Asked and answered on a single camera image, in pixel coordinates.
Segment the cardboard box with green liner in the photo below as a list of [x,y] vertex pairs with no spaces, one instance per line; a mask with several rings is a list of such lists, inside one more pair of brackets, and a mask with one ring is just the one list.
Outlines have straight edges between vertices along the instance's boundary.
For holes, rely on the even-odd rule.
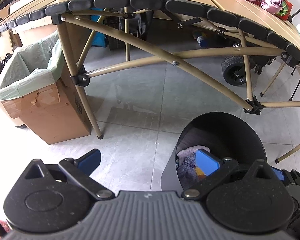
[[15,50],[2,72],[0,101],[47,144],[91,133],[57,33]]

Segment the khaki folding camping table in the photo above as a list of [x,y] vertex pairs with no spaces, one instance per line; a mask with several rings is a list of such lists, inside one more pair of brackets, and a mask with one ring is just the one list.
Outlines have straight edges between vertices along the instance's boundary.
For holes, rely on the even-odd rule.
[[[169,52],[195,50],[192,31],[178,29],[168,20],[154,19],[148,41]],[[85,67],[87,71],[107,67],[124,61],[124,51],[108,48],[91,48]],[[244,97],[245,85],[231,86],[222,77],[223,57],[188,59],[198,69],[206,72],[239,96]],[[263,97],[264,101],[287,101],[296,85],[298,74],[290,75],[285,66],[281,74]],[[300,107],[264,109],[261,115],[244,113],[237,104],[215,89],[180,68],[168,63],[150,64],[94,77],[85,88],[91,109],[104,132],[98,140],[93,131],[90,136],[53,144],[45,148],[57,148],[54,152],[89,151],[99,148],[103,154],[110,147],[117,150],[126,144],[132,153],[146,146],[153,160],[159,159],[159,150],[164,142],[173,138],[195,117],[207,112],[227,112],[246,121],[264,143],[269,162],[300,143]]]

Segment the black cart wheel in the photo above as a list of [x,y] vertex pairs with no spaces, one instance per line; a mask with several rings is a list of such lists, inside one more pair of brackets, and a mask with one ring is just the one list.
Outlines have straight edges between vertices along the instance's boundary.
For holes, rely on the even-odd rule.
[[224,80],[233,86],[246,83],[245,65],[243,56],[228,56],[221,64]]

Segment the large open cardboard boxes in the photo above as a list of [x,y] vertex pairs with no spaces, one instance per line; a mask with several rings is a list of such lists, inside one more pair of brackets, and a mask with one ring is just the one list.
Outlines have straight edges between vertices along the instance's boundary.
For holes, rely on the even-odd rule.
[[[0,16],[9,16],[18,9],[36,0],[17,0],[10,6],[0,11]],[[7,53],[12,53],[15,48],[26,46],[41,40],[56,31],[48,17],[42,18],[0,34],[0,59]]]

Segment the black round trash bin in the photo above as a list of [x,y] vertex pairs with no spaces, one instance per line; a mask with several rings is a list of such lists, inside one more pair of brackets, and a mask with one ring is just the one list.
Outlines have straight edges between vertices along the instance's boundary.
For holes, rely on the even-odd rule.
[[224,112],[202,114],[189,122],[181,132],[161,176],[161,189],[182,193],[176,161],[177,153],[202,145],[219,159],[230,157],[240,164],[266,160],[266,152],[257,133],[242,119]]

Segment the white yellow plush toy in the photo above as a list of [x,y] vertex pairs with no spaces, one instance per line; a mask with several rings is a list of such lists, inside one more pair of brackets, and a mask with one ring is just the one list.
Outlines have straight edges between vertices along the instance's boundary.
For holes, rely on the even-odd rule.
[[195,172],[196,172],[196,175],[198,176],[199,180],[206,177],[205,173],[199,167],[195,168]]

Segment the purple knit pouch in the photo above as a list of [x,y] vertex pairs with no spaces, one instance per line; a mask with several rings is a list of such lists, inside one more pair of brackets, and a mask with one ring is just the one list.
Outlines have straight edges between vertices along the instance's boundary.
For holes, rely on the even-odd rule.
[[196,168],[196,156],[194,153],[188,155],[182,163],[179,161],[177,174],[183,190],[189,189],[198,183],[199,177]]

